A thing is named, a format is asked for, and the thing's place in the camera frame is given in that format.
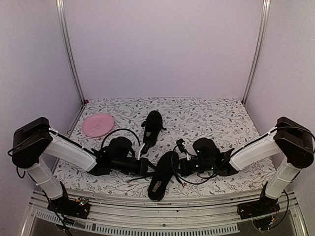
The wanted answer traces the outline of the black canvas shoe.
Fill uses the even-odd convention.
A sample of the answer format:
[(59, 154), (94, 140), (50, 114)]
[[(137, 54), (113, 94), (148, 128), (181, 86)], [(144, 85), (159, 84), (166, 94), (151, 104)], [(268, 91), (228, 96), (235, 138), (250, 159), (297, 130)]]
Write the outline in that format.
[(158, 161), (148, 187), (148, 197), (154, 202), (163, 199), (167, 185), (174, 175), (173, 168), (179, 165), (179, 155), (175, 151), (166, 152)]
[(141, 126), (145, 128), (143, 143), (150, 144), (151, 147), (156, 144), (160, 131), (166, 130), (163, 127), (162, 116), (157, 110), (151, 111)]

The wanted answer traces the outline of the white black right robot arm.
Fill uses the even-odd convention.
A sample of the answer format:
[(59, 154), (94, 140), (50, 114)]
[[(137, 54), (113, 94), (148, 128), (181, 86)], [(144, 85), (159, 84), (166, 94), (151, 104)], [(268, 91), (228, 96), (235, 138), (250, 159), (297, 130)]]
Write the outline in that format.
[(258, 161), (283, 154), (278, 170), (266, 182), (260, 199), (254, 204), (258, 214), (265, 214), (277, 202), (282, 191), (292, 183), (302, 169), (312, 165), (315, 155), (315, 136), (307, 128), (281, 117), (264, 135), (243, 145), (238, 150), (220, 152), (214, 141), (200, 138), (193, 143), (196, 155), (187, 154), (174, 167), (179, 177), (211, 171), (210, 178), (232, 176)]

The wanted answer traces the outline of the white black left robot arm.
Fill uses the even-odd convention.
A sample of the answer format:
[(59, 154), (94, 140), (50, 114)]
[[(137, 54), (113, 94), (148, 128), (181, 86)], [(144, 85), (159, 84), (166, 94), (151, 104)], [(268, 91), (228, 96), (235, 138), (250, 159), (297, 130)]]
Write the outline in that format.
[(13, 164), (23, 169), (62, 213), (70, 213), (73, 202), (68, 199), (63, 184), (41, 159), (44, 154), (71, 163), (92, 176), (104, 176), (117, 170), (147, 177), (150, 175), (149, 169), (156, 168), (147, 158), (136, 156), (131, 141), (125, 137), (112, 139), (108, 146), (99, 150), (88, 150), (53, 129), (45, 117), (17, 129), (13, 135), (13, 147), (7, 154)]

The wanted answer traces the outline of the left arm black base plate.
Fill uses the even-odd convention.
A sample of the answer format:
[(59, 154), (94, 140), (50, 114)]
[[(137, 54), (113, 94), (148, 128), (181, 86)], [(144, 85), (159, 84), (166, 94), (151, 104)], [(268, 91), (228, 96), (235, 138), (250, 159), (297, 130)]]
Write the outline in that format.
[(87, 219), (90, 213), (91, 205), (86, 198), (79, 197), (76, 200), (71, 200), (66, 197), (61, 197), (55, 200), (49, 200), (48, 210), (60, 213), (66, 216), (72, 216), (81, 219)]

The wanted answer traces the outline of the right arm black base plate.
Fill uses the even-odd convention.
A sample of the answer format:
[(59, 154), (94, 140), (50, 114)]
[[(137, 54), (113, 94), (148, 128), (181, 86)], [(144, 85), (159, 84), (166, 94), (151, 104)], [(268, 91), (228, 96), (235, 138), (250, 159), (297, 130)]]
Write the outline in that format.
[(259, 200), (237, 205), (237, 214), (241, 219), (248, 219), (280, 210), (277, 199), (262, 197)]

